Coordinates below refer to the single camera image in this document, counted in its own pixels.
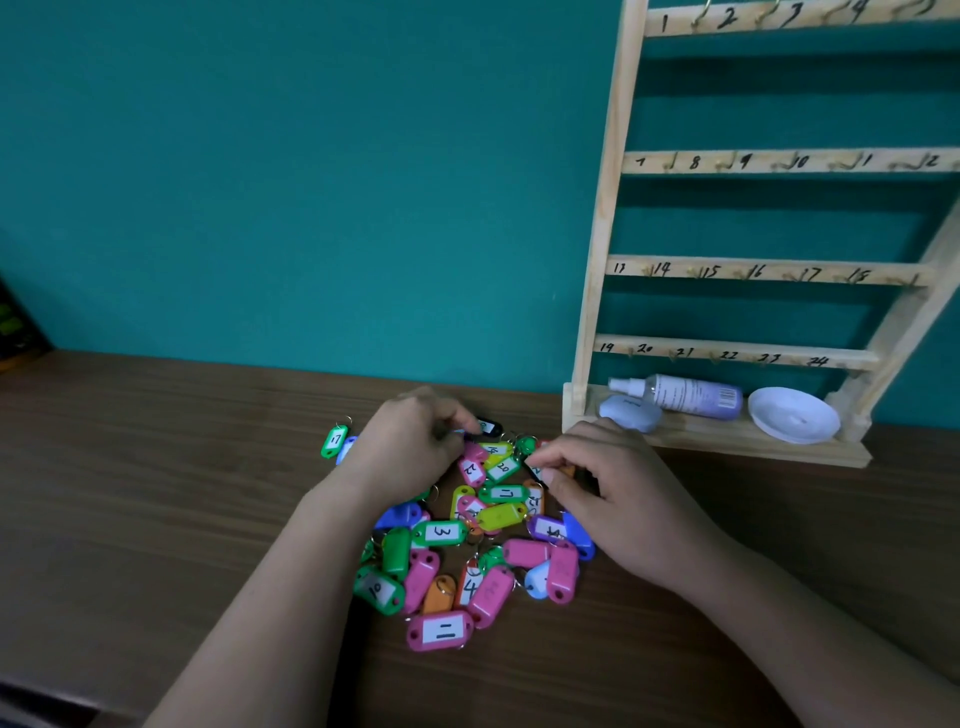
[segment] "forearm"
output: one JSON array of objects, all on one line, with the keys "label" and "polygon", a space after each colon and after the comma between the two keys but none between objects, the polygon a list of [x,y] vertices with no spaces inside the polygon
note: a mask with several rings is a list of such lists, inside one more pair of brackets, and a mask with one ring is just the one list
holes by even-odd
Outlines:
[{"label": "forearm", "polygon": [[960,725],[957,689],[764,557],[728,542],[683,596],[807,726]]},{"label": "forearm", "polygon": [[376,507],[335,473],[274,545],[147,726],[321,725]]}]

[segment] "green wall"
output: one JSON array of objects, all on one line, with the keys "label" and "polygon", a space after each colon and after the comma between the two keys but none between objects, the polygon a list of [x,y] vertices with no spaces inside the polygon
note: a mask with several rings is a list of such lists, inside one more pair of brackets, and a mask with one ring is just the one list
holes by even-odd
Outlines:
[{"label": "green wall", "polygon": [[[559,391],[618,8],[4,0],[0,274],[63,348]],[[957,24],[651,41],[630,146],[960,145],[958,52]],[[627,180],[612,245],[913,260],[956,191]],[[890,294],[617,279],[600,328],[862,346]],[[878,419],[960,426],[958,324],[954,302]],[[835,385],[699,364],[593,374]]]}]

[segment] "orange key tag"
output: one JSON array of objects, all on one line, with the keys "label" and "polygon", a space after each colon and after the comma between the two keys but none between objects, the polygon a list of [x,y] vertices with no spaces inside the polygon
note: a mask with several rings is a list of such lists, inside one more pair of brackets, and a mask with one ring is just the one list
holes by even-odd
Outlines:
[{"label": "orange key tag", "polygon": [[441,574],[426,591],[423,598],[425,615],[435,615],[440,612],[449,612],[453,609],[453,596],[457,593],[457,582],[452,576]]}]

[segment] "wooden rack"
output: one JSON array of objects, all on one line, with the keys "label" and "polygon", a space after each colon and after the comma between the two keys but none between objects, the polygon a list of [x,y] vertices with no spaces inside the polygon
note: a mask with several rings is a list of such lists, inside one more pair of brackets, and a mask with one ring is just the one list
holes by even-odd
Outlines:
[{"label": "wooden rack", "polygon": [[[960,283],[960,200],[917,263],[777,260],[680,255],[609,255],[622,175],[675,174],[928,174],[960,171],[960,148],[663,150],[627,152],[627,129],[640,49],[646,37],[792,30],[840,25],[928,22],[960,18],[960,0],[835,0],[647,9],[646,0],[624,0],[617,33],[607,127],[587,261],[587,279],[572,381],[564,386],[564,430],[594,420],[610,395],[588,384],[594,352],[627,356],[701,358],[718,364],[843,369],[846,381],[827,402],[839,413],[838,436],[796,446],[764,434],[744,411],[733,422],[664,413],[648,436],[655,446],[711,450],[862,468],[871,455],[861,440],[871,412]],[[784,283],[893,285],[902,290],[865,350],[795,347],[597,333],[605,276],[775,280]]]}]

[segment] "wooden base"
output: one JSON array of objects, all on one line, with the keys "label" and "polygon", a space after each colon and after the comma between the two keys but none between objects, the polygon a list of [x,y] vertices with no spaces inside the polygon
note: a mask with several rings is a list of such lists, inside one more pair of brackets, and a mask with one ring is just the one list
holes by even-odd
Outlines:
[{"label": "wooden base", "polygon": [[[564,432],[574,424],[597,419],[597,407],[613,392],[600,384],[587,388],[586,413],[576,416],[572,411],[573,385],[564,385]],[[862,443],[830,440],[819,445],[791,445],[770,437],[760,430],[750,416],[744,413],[732,422],[696,417],[679,412],[664,412],[657,430],[646,436],[656,448],[696,449],[707,452],[725,452],[729,455],[768,457],[775,460],[794,460],[802,463],[839,465],[846,468],[865,468],[871,454]]]}]

